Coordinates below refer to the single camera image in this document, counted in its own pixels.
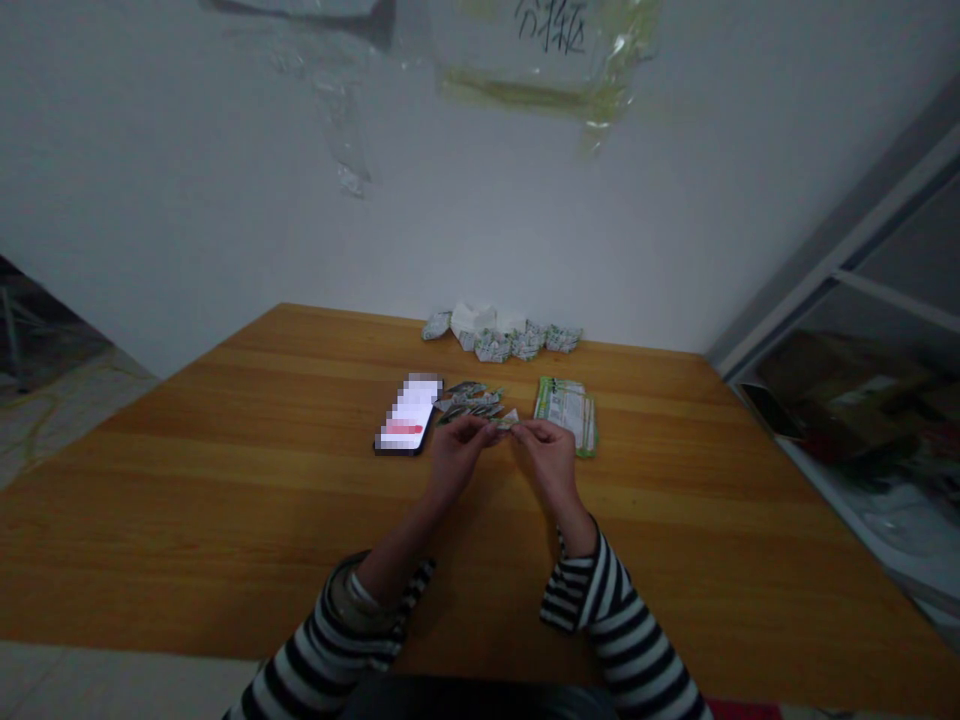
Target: person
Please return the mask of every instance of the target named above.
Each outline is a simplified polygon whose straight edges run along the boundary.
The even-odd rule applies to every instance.
[[[501,687],[476,697],[488,704],[491,699],[526,703],[525,714],[536,709],[541,717],[711,718],[689,672],[634,589],[630,573],[580,499],[573,434],[546,420],[524,421],[509,433],[530,455],[560,541],[560,560],[547,581],[540,619],[566,634],[587,632],[607,691],[581,690],[571,701],[560,690],[541,688],[538,699],[530,702],[530,695],[520,699],[524,695],[517,688],[524,686],[518,685],[509,692]],[[436,429],[423,496],[373,550],[345,558],[334,568],[314,610],[262,666],[225,718],[334,717],[345,708],[350,715],[354,701],[348,705],[348,699],[358,682],[370,670],[389,669],[403,647],[407,618],[434,572],[433,561],[420,559],[422,548],[469,484],[481,452],[505,435],[495,424],[472,415]],[[429,681],[420,682],[421,690],[427,683],[432,688],[427,692],[436,694]],[[388,698],[379,709],[353,716],[414,716],[399,713],[403,704]],[[444,716],[436,704],[430,707],[430,717]],[[483,716],[466,712],[476,709],[472,701],[455,707],[456,717]]]

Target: shelf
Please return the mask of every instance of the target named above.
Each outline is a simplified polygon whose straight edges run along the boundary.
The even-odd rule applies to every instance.
[[[836,471],[814,460],[793,442],[775,440],[882,565],[960,602],[960,528],[943,517],[928,498],[915,490],[909,498],[894,500],[901,505],[908,503],[899,511],[903,526],[909,528],[913,543],[925,548],[922,554],[904,552],[864,519],[865,513],[889,511],[889,507],[884,507],[889,500],[851,487]]]

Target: striped sleeve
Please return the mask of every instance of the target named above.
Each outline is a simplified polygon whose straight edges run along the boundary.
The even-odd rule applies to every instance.
[[[330,573],[313,612],[286,644],[260,669],[224,720],[333,718],[369,670],[386,671],[400,654],[404,626],[433,575],[435,563],[424,560],[414,573],[396,611],[392,627],[359,632],[343,621],[334,586],[352,579],[350,571],[366,553],[343,560]]]
[[[587,558],[568,558],[559,528],[557,535],[560,561],[547,582],[540,619],[571,635],[587,630],[618,714],[710,720],[696,683],[599,528],[597,548]]]

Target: wooden table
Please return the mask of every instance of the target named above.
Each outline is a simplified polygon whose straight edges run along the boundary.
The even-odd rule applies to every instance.
[[[920,614],[696,355],[585,342],[481,364],[421,323],[282,305],[0,495],[0,637],[233,658],[271,654],[327,572],[425,486],[375,457],[409,371],[596,395],[584,502],[707,695],[960,713],[960,669]],[[537,618],[556,553],[513,443],[486,452],[432,543],[397,669],[588,682]]]

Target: tiled floor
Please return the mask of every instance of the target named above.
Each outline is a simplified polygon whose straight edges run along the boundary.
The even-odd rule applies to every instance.
[[[0,489],[156,384],[132,359],[110,350],[0,407]],[[0,642],[0,720],[214,718],[239,697],[256,669],[256,663],[239,660]],[[784,720],[846,717],[790,706],[781,706],[781,713]]]

